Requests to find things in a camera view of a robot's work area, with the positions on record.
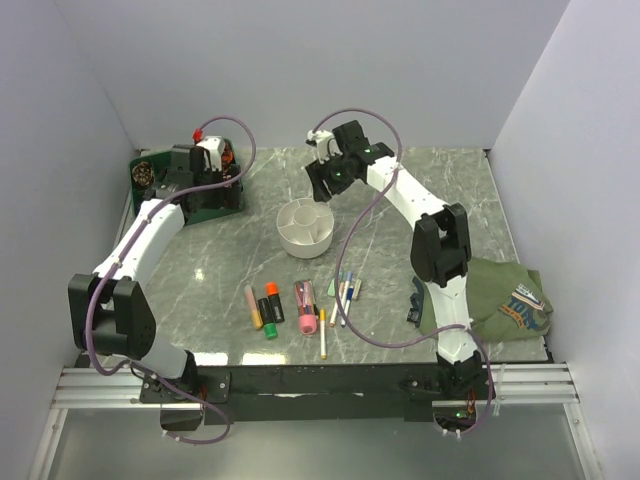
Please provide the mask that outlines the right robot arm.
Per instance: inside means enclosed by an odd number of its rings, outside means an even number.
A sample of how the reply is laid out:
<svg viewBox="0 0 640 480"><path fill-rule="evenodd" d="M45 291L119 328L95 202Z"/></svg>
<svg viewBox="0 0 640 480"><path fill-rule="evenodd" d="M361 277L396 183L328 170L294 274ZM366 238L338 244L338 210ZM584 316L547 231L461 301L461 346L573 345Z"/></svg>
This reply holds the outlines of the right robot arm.
<svg viewBox="0 0 640 480"><path fill-rule="evenodd" d="M413 228L410 263L435 315L438 387L450 398L467 394L483 367L466 293L471 260L466 210L432 194L402 166L398 152L383 142L370 143L356 120L331 131L310 130L306 143L316 149L316 159L306 166L316 201L327 202L360 180Z"/></svg>

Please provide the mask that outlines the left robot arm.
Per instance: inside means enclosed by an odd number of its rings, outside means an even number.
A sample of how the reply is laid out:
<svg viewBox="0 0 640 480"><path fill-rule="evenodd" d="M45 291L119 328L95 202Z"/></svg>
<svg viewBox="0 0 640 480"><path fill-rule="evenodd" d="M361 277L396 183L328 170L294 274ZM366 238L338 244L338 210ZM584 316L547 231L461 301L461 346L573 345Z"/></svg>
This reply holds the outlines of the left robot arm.
<svg viewBox="0 0 640 480"><path fill-rule="evenodd" d="M165 378L176 401L202 393L194 355L162 337L144 287L173 237L203 211L236 212L242 203L241 167L232 143L207 136L131 164L136 218L114 251L90 274L68 284L76 346L132 361Z"/></svg>

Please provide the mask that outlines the black green highlighter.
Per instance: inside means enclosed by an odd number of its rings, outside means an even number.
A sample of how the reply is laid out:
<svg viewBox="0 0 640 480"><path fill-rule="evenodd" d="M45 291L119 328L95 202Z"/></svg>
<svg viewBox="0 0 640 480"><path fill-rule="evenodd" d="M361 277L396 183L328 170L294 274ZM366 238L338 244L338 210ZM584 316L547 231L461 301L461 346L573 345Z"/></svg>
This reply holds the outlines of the black green highlighter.
<svg viewBox="0 0 640 480"><path fill-rule="evenodd" d="M260 298L258 300L258 307L260 316L263 323L263 331L268 340L272 340L278 337L276 322L273 316L271 305L267 298Z"/></svg>

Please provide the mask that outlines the pink yellow highlighter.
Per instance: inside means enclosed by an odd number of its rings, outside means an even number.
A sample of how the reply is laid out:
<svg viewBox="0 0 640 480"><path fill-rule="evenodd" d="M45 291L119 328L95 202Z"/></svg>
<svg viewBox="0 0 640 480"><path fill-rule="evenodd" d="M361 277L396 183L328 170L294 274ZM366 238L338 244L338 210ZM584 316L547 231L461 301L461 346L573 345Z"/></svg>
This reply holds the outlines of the pink yellow highlighter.
<svg viewBox="0 0 640 480"><path fill-rule="evenodd" d="M263 321L259 311L258 303L255 298L255 294L251 285L247 284L244 287L244 294L250 310L252 325L256 330L260 330L263 327Z"/></svg>

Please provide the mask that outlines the black orange highlighter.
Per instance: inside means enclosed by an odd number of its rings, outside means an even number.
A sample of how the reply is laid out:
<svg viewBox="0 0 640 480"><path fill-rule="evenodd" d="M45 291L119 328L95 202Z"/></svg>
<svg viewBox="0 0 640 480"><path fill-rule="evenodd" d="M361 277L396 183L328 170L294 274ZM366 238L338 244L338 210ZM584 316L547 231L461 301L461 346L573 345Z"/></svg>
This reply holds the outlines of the black orange highlighter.
<svg viewBox="0 0 640 480"><path fill-rule="evenodd" d="M265 289L275 322L283 323L285 321L285 316L277 284L275 282L268 282L265 285Z"/></svg>

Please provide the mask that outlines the white round divided container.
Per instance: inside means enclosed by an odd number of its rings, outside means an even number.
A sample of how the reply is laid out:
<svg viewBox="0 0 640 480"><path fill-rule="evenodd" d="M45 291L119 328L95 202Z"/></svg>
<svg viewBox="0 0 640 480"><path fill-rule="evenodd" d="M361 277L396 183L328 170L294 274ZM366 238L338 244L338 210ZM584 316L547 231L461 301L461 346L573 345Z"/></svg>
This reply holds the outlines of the white round divided container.
<svg viewBox="0 0 640 480"><path fill-rule="evenodd" d="M299 259L312 259L328 250L334 231L334 216L325 203L300 198L284 205L276 220L283 249Z"/></svg>

